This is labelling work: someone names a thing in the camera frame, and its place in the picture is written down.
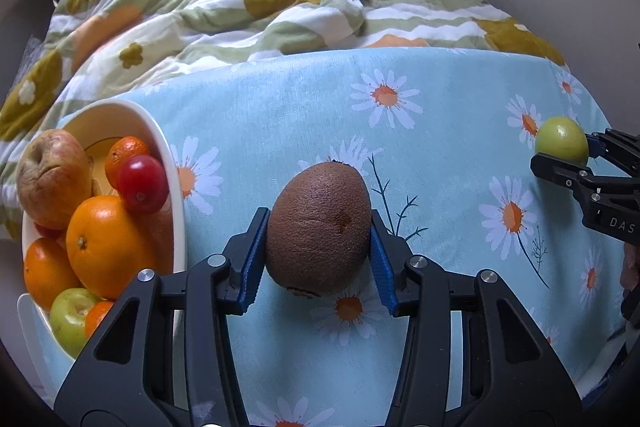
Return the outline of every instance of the kiwi fruit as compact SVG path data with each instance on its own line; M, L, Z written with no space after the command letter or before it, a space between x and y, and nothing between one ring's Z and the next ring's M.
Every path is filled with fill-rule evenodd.
M297 295L344 290L367 257L370 227L371 201L360 173L336 161L313 165L295 176L273 205L267 271Z

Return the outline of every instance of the bedspread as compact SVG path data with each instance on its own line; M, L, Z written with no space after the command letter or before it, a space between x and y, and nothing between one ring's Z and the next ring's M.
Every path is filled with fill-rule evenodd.
M334 51L202 71L121 97L145 107L170 144L190 267L244 232L258 206L272 208L293 176L334 159L360 172L372 207L414 253L468 275L496 270L574 379L622 322L622 244L583 227L571 191L529 168L547 118L570 115L586 132L607 127L584 87L548 60ZM590 167L620 175L600 158ZM462 332L460 314L452 317L455 407ZM368 265L321 299L296 297L265 271L248 312L228 318L251 425L383 425L406 327L381 306ZM57 345L44 349L57 386L68 363ZM184 406L183 368L176 358Z
M90 102L228 64L367 46L499 50L564 65L485 0L60 0L43 57L0 111L0 222L17 237L15 167L28 141Z

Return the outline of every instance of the green apple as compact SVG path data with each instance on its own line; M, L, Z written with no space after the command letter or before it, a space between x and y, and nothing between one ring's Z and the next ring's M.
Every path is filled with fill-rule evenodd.
M56 340L75 359L86 344L84 319L100 298L84 288L69 288L56 297L49 312L49 323Z
M585 166L589 159L589 144L575 121L554 116L546 120L536 134L536 153L539 152Z

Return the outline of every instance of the light blue tablecloth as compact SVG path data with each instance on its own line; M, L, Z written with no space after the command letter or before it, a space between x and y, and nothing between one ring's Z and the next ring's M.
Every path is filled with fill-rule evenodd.
M572 378L622 319L622 244L582 227L570 191L529 170L545 118L607 127L584 87L547 60L436 48L321 52L190 74L123 98L143 105L172 146L190 266L222 251L295 174L332 158L360 171L372 206L414 253L450 271L498 271ZM604 160L590 166L620 174ZM254 425L384 423L406 320L382 308L368 265L347 291L314 300L265 272L255 304L228 322ZM459 318L452 346L454 407Z

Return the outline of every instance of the mandarin orange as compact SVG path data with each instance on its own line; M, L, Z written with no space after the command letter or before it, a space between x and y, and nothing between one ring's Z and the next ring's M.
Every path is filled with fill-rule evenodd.
M50 237L41 237L30 244L22 272L31 298L47 313L60 293L80 286L66 252Z
M158 271L154 242L118 196L94 196L76 209L66 230L66 253L91 293L116 300L144 268Z
M84 336L89 338L94 334L94 331L98 329L102 319L109 313L112 306L113 302L111 301L101 301L94 304L94 307L89 310L84 318Z
M151 154L149 147L140 138L125 136L113 144L107 153L107 158L104 160L104 174L107 176L107 181L111 187L118 190L120 166L127 159L138 154Z

